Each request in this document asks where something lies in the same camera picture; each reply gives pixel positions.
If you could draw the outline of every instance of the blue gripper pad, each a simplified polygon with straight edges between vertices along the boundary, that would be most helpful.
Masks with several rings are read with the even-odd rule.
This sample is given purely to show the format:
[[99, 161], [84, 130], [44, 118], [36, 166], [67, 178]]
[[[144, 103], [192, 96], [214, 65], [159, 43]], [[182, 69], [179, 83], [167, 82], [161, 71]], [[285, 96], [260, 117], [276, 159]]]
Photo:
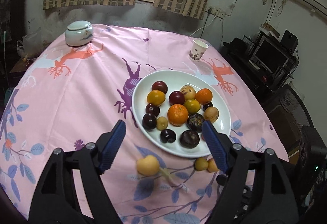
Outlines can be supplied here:
[[112, 135], [110, 139], [101, 152], [102, 158], [99, 165], [99, 170], [101, 173], [104, 173], [106, 170], [110, 169], [113, 160], [115, 159], [118, 149], [120, 148], [126, 134], [125, 122], [118, 121], [111, 133]]
[[217, 168], [226, 173], [228, 170], [227, 153], [217, 137], [217, 131], [209, 121], [204, 121], [202, 125], [202, 135], [216, 162]]

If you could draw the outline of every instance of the jar lid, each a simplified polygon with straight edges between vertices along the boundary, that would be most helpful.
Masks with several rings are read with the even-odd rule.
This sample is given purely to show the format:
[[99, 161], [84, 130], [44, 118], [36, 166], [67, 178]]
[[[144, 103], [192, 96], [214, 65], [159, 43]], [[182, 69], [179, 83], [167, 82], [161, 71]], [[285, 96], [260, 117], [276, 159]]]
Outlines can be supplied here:
[[80, 29], [84, 29], [87, 28], [88, 26], [90, 26], [91, 23], [89, 21], [75, 21], [73, 23], [71, 23], [70, 25], [67, 26], [68, 30], [80, 30]]

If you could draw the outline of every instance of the purple deer print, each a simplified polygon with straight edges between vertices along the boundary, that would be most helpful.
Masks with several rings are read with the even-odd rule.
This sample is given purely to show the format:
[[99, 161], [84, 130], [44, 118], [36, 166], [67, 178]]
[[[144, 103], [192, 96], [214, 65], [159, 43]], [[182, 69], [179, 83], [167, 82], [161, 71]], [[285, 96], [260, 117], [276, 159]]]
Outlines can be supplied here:
[[124, 58], [123, 58], [123, 60], [126, 63], [127, 71], [130, 75], [130, 78], [126, 80], [125, 85], [123, 87], [124, 94], [119, 89], [117, 89], [117, 91], [120, 94], [120, 97], [122, 98], [123, 101], [117, 101], [114, 106], [118, 105], [118, 112], [121, 112], [124, 114], [125, 120], [126, 120], [126, 113], [128, 111], [130, 111], [130, 113], [132, 114], [132, 119], [134, 121], [134, 125], [135, 125], [135, 127], [137, 127], [135, 117], [132, 112], [132, 95], [133, 95], [136, 85], [142, 79], [139, 77], [141, 65], [139, 64], [139, 66], [136, 69], [136, 72], [133, 73], [130, 66], [128, 65], [127, 61]]

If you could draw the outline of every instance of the oval plate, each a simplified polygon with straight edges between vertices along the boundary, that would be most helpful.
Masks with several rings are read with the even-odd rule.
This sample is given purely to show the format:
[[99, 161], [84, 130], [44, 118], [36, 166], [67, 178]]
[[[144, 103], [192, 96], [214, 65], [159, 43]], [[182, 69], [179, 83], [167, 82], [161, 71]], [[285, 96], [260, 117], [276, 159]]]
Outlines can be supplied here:
[[210, 155], [209, 148], [206, 142], [202, 139], [200, 135], [200, 143], [197, 147], [193, 149], [187, 149], [180, 145], [179, 137], [182, 132], [188, 130], [186, 124], [183, 124], [181, 127], [176, 127], [168, 124], [168, 129], [173, 130], [176, 133], [177, 139], [174, 143], [166, 143], [163, 144], [160, 141], [160, 131], [158, 129], [154, 129], [152, 131], [146, 131], [142, 126], [142, 119], [145, 112], [145, 107], [147, 103], [147, 95], [151, 91], [151, 86], [156, 81], [164, 81], [168, 86], [168, 92], [166, 94], [165, 102], [160, 106], [160, 116], [164, 116], [167, 118], [167, 111], [170, 107], [169, 105], [169, 95], [171, 92], [180, 90], [184, 85], [190, 85], [194, 87], [195, 91], [198, 92], [200, 89], [208, 88], [211, 90], [213, 94], [212, 103], [214, 107], [219, 110], [219, 118], [213, 123], [215, 129], [223, 134], [229, 136], [231, 133], [231, 115], [228, 110], [228, 107], [223, 100], [223, 98], [219, 95], [219, 93], [210, 85], [202, 81], [201, 79], [195, 77], [194, 75], [175, 71], [175, 70], [164, 70], [164, 71], [156, 71], [144, 77], [140, 82], [138, 82], [137, 86], [134, 89], [132, 96], [132, 110], [137, 122], [137, 125], [144, 133], [144, 135], [151, 140], [155, 145], [160, 147], [161, 149], [180, 157], [185, 158], [198, 158]]

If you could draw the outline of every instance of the computer monitor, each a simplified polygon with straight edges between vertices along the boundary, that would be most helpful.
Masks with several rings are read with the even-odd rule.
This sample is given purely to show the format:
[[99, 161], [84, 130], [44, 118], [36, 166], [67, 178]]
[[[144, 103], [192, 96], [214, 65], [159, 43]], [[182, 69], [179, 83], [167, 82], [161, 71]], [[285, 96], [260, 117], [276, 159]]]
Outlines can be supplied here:
[[273, 75], [276, 75], [288, 61], [288, 57], [267, 40], [261, 43], [253, 55]]

